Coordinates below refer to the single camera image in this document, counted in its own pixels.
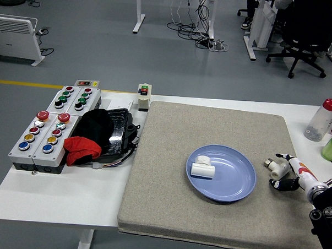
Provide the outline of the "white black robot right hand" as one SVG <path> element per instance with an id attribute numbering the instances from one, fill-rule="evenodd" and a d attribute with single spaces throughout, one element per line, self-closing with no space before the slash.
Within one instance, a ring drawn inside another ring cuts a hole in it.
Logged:
<path id="1" fill-rule="evenodd" d="M 312 174 L 309 168 L 307 168 L 298 158 L 289 154 L 275 154 L 278 158 L 284 158 L 288 161 L 291 170 L 296 174 L 296 178 L 283 179 L 283 180 L 269 180 L 271 187 L 278 191 L 295 191 L 298 188 L 302 188 L 305 191 L 312 187 L 320 185 L 317 178 Z"/>

